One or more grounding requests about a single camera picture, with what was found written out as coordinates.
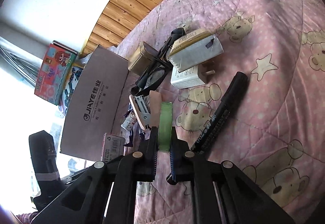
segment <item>green tape roll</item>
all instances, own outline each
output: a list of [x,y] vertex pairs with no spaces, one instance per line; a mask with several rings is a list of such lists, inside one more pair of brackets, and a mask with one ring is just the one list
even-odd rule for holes
[[158,127],[158,150],[169,152],[172,137],[173,104],[162,102]]

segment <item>cardboard box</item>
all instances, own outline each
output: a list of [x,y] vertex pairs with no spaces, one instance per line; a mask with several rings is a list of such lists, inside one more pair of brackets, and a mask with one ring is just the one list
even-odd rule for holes
[[101,160],[105,163],[119,157],[124,154],[125,139],[120,136],[105,133],[103,139],[103,148],[101,154]]
[[98,47],[79,78],[65,118],[61,153],[101,160],[103,135],[112,132],[128,75],[128,61]]

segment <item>pink blanket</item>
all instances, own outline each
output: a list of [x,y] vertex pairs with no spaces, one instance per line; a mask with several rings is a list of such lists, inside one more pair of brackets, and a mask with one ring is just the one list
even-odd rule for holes
[[[224,54],[206,86],[177,90],[170,76],[159,88],[173,102],[178,137],[191,146],[220,103],[237,71],[250,78],[235,116],[209,160],[234,162],[297,223],[325,192],[325,7],[321,0],[164,0],[123,40],[125,57],[140,41],[159,49],[170,32],[214,29]],[[130,75],[114,132],[121,133]],[[187,183],[167,184],[169,156],[159,154],[156,180],[138,183],[135,223],[190,223]]]

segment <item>bear nose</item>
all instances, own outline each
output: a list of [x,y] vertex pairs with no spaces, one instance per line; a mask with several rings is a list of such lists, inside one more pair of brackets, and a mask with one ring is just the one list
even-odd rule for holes
[[273,189],[273,194],[277,194],[281,191],[282,186],[277,186],[275,189]]

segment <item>star print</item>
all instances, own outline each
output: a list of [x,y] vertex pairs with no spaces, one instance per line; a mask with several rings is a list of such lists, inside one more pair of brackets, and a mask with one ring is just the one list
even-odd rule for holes
[[257,81],[261,81],[264,74],[269,70],[276,70],[278,67],[272,64],[272,54],[268,54],[262,59],[256,59],[257,67],[251,71],[251,74],[257,74]]
[[220,2],[223,2],[223,0],[216,0],[216,1],[213,1],[212,6],[216,6],[216,5],[219,4]]

